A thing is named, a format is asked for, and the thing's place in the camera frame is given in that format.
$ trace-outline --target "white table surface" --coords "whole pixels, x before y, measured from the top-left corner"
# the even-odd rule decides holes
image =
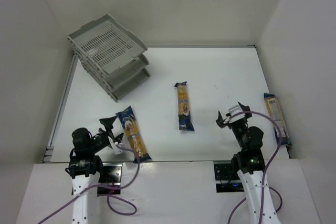
[[[69,201],[71,178],[64,171],[67,164],[34,166],[16,224],[36,224]],[[135,165],[122,168],[122,184],[134,175]],[[283,197],[278,217],[283,224],[319,224],[319,218],[307,182],[297,159],[276,159],[268,172],[269,184]],[[275,208],[279,200],[271,192]],[[225,224],[230,212],[244,198],[244,193],[216,193],[213,162],[157,162],[141,164],[134,184],[121,191],[121,197],[138,208],[134,216],[112,212],[106,198],[98,200],[97,224]],[[131,211],[127,205],[111,200],[119,211]],[[45,224],[71,223],[69,206]],[[244,203],[231,224],[249,223]]]
[[[100,118],[132,106],[140,133],[154,161],[230,160],[239,151],[229,129],[220,129],[218,110],[225,115],[237,101],[267,114],[263,93],[268,92],[255,48],[149,48],[145,53],[151,77],[115,103],[78,62],[64,113],[55,137],[51,161],[68,162],[73,148],[71,133],[86,127],[97,133]],[[176,82],[188,82],[191,117],[195,132],[179,131]],[[262,152],[270,158],[276,148],[271,124],[254,115],[249,125],[264,132]],[[119,120],[114,134],[123,132]],[[104,162],[131,161],[133,156],[115,156],[110,148],[98,155]],[[288,158],[282,147],[277,158]]]

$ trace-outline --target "spaghetti package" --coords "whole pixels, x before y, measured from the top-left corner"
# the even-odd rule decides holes
[[[280,133],[282,136],[281,144],[291,146],[291,140],[289,138],[288,130],[285,124],[285,119],[282,115],[278,98],[274,94],[264,93],[264,100],[270,117],[272,118],[272,120],[274,120],[275,124],[280,128]],[[279,132],[275,127],[274,127],[274,133],[275,138],[278,142],[280,140]]]
[[[116,114],[121,122],[121,125],[125,131],[126,137],[131,145],[132,150],[134,150],[139,157],[140,163],[151,159],[147,153],[146,147],[140,136],[138,124],[133,113],[131,106],[129,106],[124,111],[118,112]]]
[[[189,99],[187,93],[187,82],[176,83],[177,98],[179,107],[179,123],[180,130],[183,131],[195,131],[194,126],[191,123],[190,111],[189,111]]]

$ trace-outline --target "cable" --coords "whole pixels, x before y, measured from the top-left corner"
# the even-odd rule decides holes
[[[275,210],[275,212],[278,212],[278,211],[280,211],[280,209],[282,208],[282,203],[283,203],[283,201],[282,201],[282,196],[281,196],[280,193],[279,193],[278,191],[276,191],[273,187],[269,187],[269,189],[275,191],[275,193],[276,193],[276,194],[279,196],[279,198],[280,198],[280,205],[279,205],[279,207],[277,208],[277,210]],[[232,210],[232,212],[231,212],[231,214],[230,214],[230,216],[229,216],[229,220],[228,220],[227,224],[230,224],[230,222],[231,222],[231,218],[232,218],[234,212],[238,209],[238,207],[241,206],[242,203],[244,203],[245,200],[246,200],[246,198],[242,199],[242,201],[239,202],[239,203],[235,206],[235,208]]]
[[[138,173],[139,173],[139,170],[140,170],[140,160],[139,160],[139,157],[137,155],[137,153],[132,150],[132,149],[128,149],[128,148],[124,148],[124,147],[121,147],[119,145],[116,145],[117,148],[123,150],[123,151],[128,151],[128,152],[132,152],[134,154],[134,157],[137,159],[138,161],[138,166],[136,168],[136,172],[134,174],[134,177],[131,179],[131,181],[129,181],[126,185],[124,186],[120,186],[120,187],[114,187],[114,186],[107,186],[107,185],[102,185],[102,184],[96,184],[96,185],[92,185],[92,186],[89,186],[87,187],[86,189],[84,189],[79,195],[77,195],[76,197],[74,197],[72,200],[70,200],[69,202],[67,202],[66,204],[64,204],[63,206],[61,206],[59,209],[57,209],[55,212],[51,213],[50,215],[48,215],[46,218],[44,218],[43,220],[41,220],[38,224],[42,224],[43,222],[45,222],[46,220],[50,219],[52,216],[58,214],[59,212],[61,212],[63,209],[65,209],[66,207],[68,207],[71,203],[73,203],[74,201],[76,201],[83,193],[85,193],[86,191],[92,189],[92,188],[95,188],[95,187],[103,187],[103,188],[106,188],[106,189],[110,189],[110,190],[121,190],[121,189],[124,189],[126,187],[129,187],[136,179],[136,177],[138,176]],[[133,203],[130,203],[129,201],[125,200],[125,199],[122,199],[122,198],[119,198],[117,196],[114,196],[114,195],[105,195],[105,196],[108,196],[108,199],[109,197],[112,197],[112,198],[116,198],[118,200],[121,200],[123,202],[126,202],[127,204],[131,205],[132,207],[135,208],[135,212],[136,213],[136,206],[133,204]],[[131,213],[131,214],[125,214],[125,213],[121,213],[121,212],[118,212],[116,210],[114,210],[108,200],[108,205],[110,207],[110,209],[118,214],[121,214],[121,215],[132,215],[134,213]]]
[[[271,164],[271,162],[273,161],[273,159],[275,158],[275,156],[278,154],[279,150],[280,150],[280,147],[281,147],[281,144],[282,144],[282,135],[281,135],[281,131],[280,131],[280,128],[279,126],[268,116],[262,114],[262,113],[259,113],[259,112],[256,112],[256,111],[241,111],[235,115],[233,115],[231,117],[232,118],[235,118],[236,116],[238,115],[242,115],[242,114],[256,114],[256,115],[260,115],[266,119],[268,119],[274,126],[275,128],[278,130],[279,132],[279,141],[278,141],[278,146],[276,148],[276,150],[274,151],[272,157],[269,159],[266,167],[265,167],[265,170],[264,170],[264,173],[263,173],[263,178],[261,180],[261,205],[260,205],[260,214],[259,214],[259,221],[258,221],[258,224],[261,224],[261,221],[262,221],[262,216],[263,216],[263,210],[264,210],[264,199],[265,199],[265,187],[264,187],[264,183],[265,183],[265,176],[266,176],[266,171],[269,167],[269,165]],[[233,211],[231,212],[230,214],[230,217],[232,217],[234,211],[236,211],[236,209],[244,202],[245,200],[242,200],[241,202],[238,203],[238,205],[233,209]]]
[[[234,169],[232,168],[232,171],[231,171],[231,174],[230,174],[230,178],[229,178],[228,182],[226,182],[225,184],[223,184],[221,178],[219,177],[219,181],[220,181],[222,187],[226,187],[226,186],[228,186],[230,184],[230,182],[232,180],[233,173],[234,173]]]
[[[73,156],[73,152],[75,151],[75,148],[72,148],[72,150],[70,151],[70,154],[69,154],[69,158],[70,160],[72,160],[72,156]]]

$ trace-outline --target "white wall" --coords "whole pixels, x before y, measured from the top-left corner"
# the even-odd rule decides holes
[[[148,46],[254,45],[278,0],[47,0],[67,34],[105,13]]]
[[[0,165],[1,223],[16,222],[32,170],[32,164]]]
[[[124,163],[122,185],[134,176],[135,166]],[[36,224],[72,199],[71,179],[64,172],[65,167],[67,164],[34,165],[16,224]],[[268,181],[284,201],[278,213],[282,224],[320,224],[298,160],[274,160]],[[162,185],[169,186],[163,190]],[[271,195],[278,207],[278,196],[273,192]],[[134,184],[121,190],[120,196],[137,206],[136,215],[117,215],[109,209],[106,198],[99,197],[99,219],[94,224],[224,224],[244,193],[216,193],[211,161],[155,162],[142,164]],[[110,201],[121,212],[132,211],[127,204]],[[72,205],[45,224],[71,224],[71,214]],[[244,203],[235,212],[231,224],[247,223],[250,223],[249,212]]]
[[[0,216],[11,224],[43,158],[71,54],[45,0],[0,6]]]
[[[336,0],[281,0],[257,51],[322,223],[336,192]]]

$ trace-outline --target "robotic arm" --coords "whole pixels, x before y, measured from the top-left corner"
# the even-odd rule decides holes
[[[261,152],[264,133],[255,126],[249,127],[247,119],[252,114],[246,113],[235,116],[242,111],[250,111],[249,106],[241,103],[229,109],[226,118],[223,119],[218,112],[217,125],[220,128],[231,129],[238,141],[241,151],[234,155],[231,160],[233,172],[237,172],[244,188],[250,214],[250,223],[258,224],[261,206],[262,175],[265,170],[265,161]],[[280,224],[277,213],[274,209],[272,198],[269,192],[267,175],[264,183],[264,209],[262,224]]]
[[[74,197],[85,188],[98,183],[100,174],[103,172],[103,163],[95,153],[106,146],[111,146],[115,154],[122,152],[115,146],[115,143],[121,143],[123,133],[117,137],[114,137],[112,133],[116,118],[114,116],[100,119],[105,131],[100,128],[95,136],[92,136],[86,128],[76,129],[72,133],[74,148],[70,152],[70,162],[66,172],[72,178]],[[97,188],[94,188],[83,193],[74,202],[71,223],[93,224],[97,222]]]

